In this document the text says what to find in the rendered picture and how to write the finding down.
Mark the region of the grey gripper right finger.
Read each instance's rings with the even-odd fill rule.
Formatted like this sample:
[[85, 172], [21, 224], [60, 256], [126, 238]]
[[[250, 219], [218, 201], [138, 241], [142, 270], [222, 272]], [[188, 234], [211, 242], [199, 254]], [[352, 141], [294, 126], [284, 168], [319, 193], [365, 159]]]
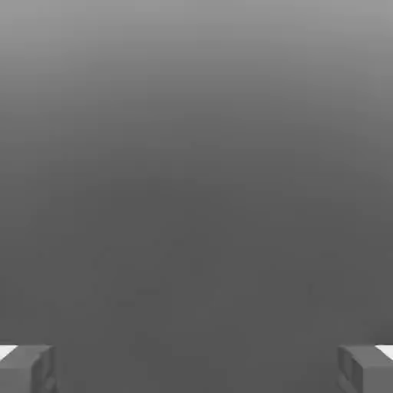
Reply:
[[337, 362], [342, 393], [393, 393], [393, 345], [340, 345]]

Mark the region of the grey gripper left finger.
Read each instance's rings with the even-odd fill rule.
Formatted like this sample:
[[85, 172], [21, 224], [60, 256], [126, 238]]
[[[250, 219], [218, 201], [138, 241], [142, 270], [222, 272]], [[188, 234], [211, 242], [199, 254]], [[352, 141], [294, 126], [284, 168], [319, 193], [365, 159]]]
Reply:
[[0, 344], [0, 393], [58, 393], [55, 347]]

